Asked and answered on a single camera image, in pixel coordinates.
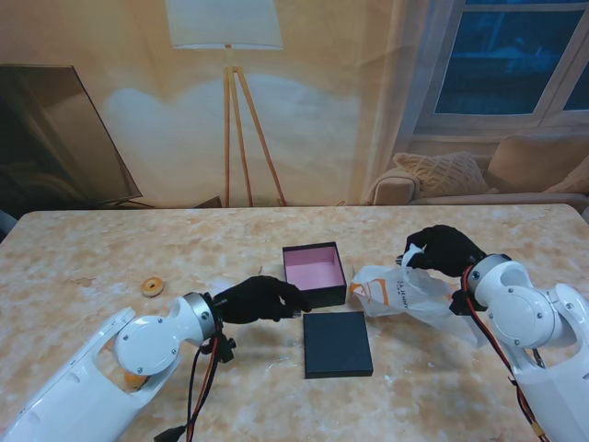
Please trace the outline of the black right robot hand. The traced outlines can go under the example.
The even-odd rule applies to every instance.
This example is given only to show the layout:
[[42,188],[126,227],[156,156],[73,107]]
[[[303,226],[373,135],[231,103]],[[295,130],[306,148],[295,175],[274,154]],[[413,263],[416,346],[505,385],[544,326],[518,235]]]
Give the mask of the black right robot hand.
[[409,267],[434,270],[449,277],[462,276],[469,266],[487,257],[465,234],[446,225],[427,227],[409,235],[405,251],[411,245],[422,252],[409,260]]

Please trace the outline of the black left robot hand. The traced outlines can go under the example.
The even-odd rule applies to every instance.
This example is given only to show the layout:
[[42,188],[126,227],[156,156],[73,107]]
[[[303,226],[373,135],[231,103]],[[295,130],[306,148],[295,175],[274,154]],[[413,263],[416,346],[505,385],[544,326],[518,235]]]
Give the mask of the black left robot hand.
[[257,320],[292,319],[311,307],[295,286],[273,276],[257,275],[234,285],[213,298],[222,321],[248,324]]

